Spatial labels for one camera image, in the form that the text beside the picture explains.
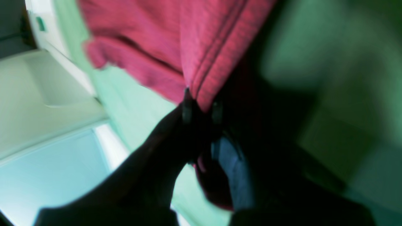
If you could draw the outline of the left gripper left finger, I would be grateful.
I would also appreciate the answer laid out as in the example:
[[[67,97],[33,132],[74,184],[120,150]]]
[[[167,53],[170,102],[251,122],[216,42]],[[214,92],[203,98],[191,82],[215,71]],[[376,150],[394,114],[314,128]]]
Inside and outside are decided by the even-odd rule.
[[[175,181],[200,153],[202,113],[185,90],[145,142],[92,191],[62,207],[44,208],[36,226],[177,226],[170,209]]]

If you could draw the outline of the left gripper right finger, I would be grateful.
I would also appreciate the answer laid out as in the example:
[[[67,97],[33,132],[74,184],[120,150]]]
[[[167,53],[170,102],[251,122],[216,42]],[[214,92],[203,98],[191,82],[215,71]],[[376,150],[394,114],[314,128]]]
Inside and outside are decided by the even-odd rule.
[[[290,146],[253,130],[254,116],[238,115],[217,98],[212,121],[220,136],[212,159],[227,176],[234,214],[230,226],[374,226],[371,212],[307,179]]]

